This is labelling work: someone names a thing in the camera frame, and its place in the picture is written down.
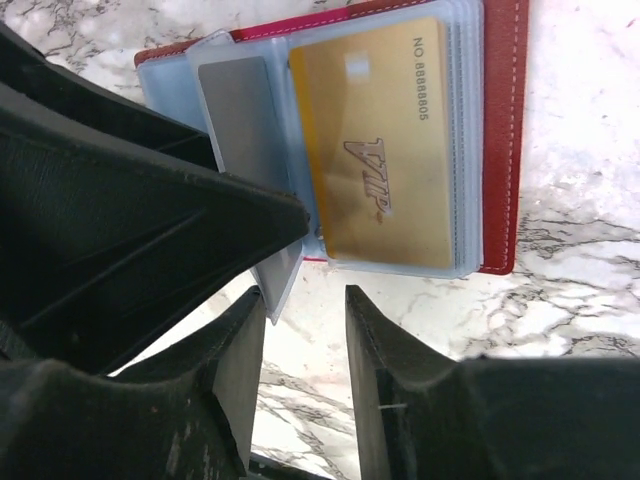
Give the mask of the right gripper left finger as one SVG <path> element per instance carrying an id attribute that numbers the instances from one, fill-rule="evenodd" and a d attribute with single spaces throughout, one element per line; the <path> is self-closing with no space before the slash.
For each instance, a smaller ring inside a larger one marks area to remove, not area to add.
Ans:
<path id="1" fill-rule="evenodd" d="M 216 320 L 115 377 L 1 364 L 5 479 L 240 479 L 249 467 L 265 305 Z"/>

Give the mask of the gold credit card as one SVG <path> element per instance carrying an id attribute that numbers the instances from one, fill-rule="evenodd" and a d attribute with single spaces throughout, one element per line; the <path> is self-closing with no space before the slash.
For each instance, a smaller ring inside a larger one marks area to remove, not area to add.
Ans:
<path id="1" fill-rule="evenodd" d="M 453 264 L 446 28 L 422 17 L 289 55 L 326 252 Z"/>

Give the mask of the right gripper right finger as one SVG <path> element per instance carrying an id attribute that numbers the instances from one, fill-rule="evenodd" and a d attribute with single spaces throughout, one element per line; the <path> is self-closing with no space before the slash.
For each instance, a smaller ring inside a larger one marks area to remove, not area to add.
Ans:
<path id="1" fill-rule="evenodd" d="M 365 479 L 635 479 L 639 363 L 561 357 L 454 361 L 345 291 Z"/>

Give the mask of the credit card with magnetic stripe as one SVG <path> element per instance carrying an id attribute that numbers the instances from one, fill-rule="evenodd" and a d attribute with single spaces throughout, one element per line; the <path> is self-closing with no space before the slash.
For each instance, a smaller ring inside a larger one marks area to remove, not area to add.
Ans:
<path id="1" fill-rule="evenodd" d="M 288 150 L 276 112 L 267 61 L 262 56 L 200 59 L 192 66 L 206 108 L 218 166 L 226 173 L 275 192 L 298 207 L 278 210 L 275 234 L 307 218 L 292 190 Z"/>

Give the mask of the red leather card holder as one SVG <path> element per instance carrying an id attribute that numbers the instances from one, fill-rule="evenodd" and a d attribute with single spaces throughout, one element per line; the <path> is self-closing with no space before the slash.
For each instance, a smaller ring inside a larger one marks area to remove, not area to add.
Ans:
<path id="1" fill-rule="evenodd" d="M 530 5 L 369 1 L 135 55 L 148 105 L 309 231 L 252 270 L 277 319 L 301 264 L 414 277 L 515 263 Z"/>

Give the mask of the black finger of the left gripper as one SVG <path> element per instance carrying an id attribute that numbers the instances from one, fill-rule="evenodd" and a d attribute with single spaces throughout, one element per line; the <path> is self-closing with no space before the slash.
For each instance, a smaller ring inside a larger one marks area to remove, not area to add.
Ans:
<path id="1" fill-rule="evenodd" d="M 302 238 L 294 196 L 1 30 L 1 355 L 108 373 Z"/>

